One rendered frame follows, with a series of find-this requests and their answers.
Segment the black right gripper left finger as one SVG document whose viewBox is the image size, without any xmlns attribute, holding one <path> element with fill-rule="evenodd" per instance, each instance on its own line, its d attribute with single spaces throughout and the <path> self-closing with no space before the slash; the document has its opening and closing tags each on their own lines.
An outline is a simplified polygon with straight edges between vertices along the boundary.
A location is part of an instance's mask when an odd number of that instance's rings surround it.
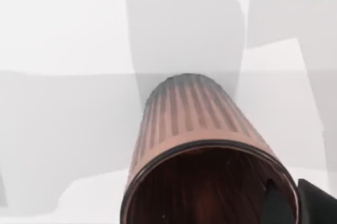
<svg viewBox="0 0 337 224">
<path fill-rule="evenodd" d="M 289 224 L 289 205 L 273 180 L 266 183 L 264 224 Z"/>
</svg>

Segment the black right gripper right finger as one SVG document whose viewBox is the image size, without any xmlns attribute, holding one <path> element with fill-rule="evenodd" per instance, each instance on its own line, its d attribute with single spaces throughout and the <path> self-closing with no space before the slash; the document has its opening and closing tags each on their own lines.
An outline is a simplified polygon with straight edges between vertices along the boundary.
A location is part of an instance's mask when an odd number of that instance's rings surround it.
<svg viewBox="0 0 337 224">
<path fill-rule="evenodd" d="M 337 224 L 337 199 L 305 179 L 298 180 L 301 224 Z"/>
</svg>

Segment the ribbed brown cup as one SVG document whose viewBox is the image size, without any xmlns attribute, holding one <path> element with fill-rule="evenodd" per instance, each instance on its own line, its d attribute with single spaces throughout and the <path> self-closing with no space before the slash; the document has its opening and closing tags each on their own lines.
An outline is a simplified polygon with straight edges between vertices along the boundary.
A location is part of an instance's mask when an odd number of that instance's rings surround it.
<svg viewBox="0 0 337 224">
<path fill-rule="evenodd" d="M 120 224 L 264 224 L 268 180 L 300 224 L 294 180 L 230 96 L 207 76 L 175 75 L 146 101 Z"/>
</svg>

